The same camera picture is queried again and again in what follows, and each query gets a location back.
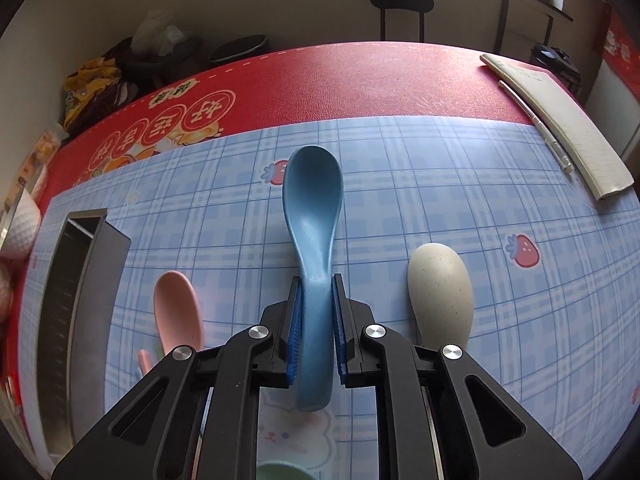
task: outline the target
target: plastic bag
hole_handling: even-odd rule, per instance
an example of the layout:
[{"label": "plastic bag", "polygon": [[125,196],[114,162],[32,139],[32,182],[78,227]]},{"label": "plastic bag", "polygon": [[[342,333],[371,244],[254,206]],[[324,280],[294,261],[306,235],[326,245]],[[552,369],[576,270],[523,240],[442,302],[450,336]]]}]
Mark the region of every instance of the plastic bag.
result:
[{"label": "plastic bag", "polygon": [[174,45],[186,39],[182,31],[175,25],[169,25],[154,41],[154,53],[158,56],[166,56],[174,51]]},{"label": "plastic bag", "polygon": [[162,34],[173,20],[174,14],[168,10],[150,10],[145,20],[138,25],[131,40],[131,51],[134,56],[144,57],[148,54],[158,35]]}]

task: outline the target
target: spoon handle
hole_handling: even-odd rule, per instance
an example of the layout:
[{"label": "spoon handle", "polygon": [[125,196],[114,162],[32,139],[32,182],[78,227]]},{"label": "spoon handle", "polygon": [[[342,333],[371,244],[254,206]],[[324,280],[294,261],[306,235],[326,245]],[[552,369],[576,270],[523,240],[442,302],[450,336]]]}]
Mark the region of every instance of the spoon handle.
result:
[{"label": "spoon handle", "polygon": [[334,321],[331,273],[302,278],[302,334],[296,378],[296,408],[315,412],[331,398],[334,380]]},{"label": "spoon handle", "polygon": [[145,349],[138,351],[138,364],[140,365],[140,370],[143,375],[147,375],[151,368],[154,366],[151,364],[151,357],[149,356],[149,352]]}]

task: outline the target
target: metal screw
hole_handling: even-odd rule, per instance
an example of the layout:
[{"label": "metal screw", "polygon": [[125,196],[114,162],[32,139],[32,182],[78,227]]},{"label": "metal screw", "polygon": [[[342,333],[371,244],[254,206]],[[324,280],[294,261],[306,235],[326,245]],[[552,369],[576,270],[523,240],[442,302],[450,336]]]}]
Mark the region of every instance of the metal screw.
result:
[{"label": "metal screw", "polygon": [[378,339],[386,334],[386,329],[381,325],[369,325],[364,329],[364,333],[373,339]]},{"label": "metal screw", "polygon": [[447,359],[460,359],[462,357],[462,350],[456,345],[446,345],[442,349],[442,355]]},{"label": "metal screw", "polygon": [[191,348],[188,346],[178,346],[178,348],[174,349],[172,356],[176,361],[184,361],[191,357]]},{"label": "metal screw", "polygon": [[249,329],[249,337],[251,339],[263,339],[269,335],[269,329],[262,325],[252,326]]}]

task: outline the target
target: pink spoon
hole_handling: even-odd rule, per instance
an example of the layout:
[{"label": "pink spoon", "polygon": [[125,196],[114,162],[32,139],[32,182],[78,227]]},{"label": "pink spoon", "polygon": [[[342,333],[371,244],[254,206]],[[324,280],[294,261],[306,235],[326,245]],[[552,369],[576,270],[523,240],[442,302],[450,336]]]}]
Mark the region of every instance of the pink spoon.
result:
[{"label": "pink spoon", "polygon": [[[167,355],[180,345],[204,349],[204,325],[196,291],[189,279],[177,270],[165,272],[156,282],[154,290],[154,315]],[[143,374],[153,367],[146,350],[138,352],[138,363]]]}]

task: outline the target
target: strawberry print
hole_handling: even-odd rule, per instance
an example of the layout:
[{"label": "strawberry print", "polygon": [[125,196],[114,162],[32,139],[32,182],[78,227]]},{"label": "strawberry print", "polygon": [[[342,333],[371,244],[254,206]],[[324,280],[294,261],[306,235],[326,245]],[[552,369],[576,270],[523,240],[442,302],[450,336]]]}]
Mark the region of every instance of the strawberry print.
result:
[{"label": "strawberry print", "polygon": [[272,162],[264,168],[264,173],[261,174],[260,178],[265,182],[265,184],[282,186],[282,183],[284,182],[284,170],[287,168],[288,162],[288,160]]},{"label": "strawberry print", "polygon": [[540,252],[527,235],[511,235],[507,242],[505,250],[509,257],[524,269],[536,266],[540,261]]}]

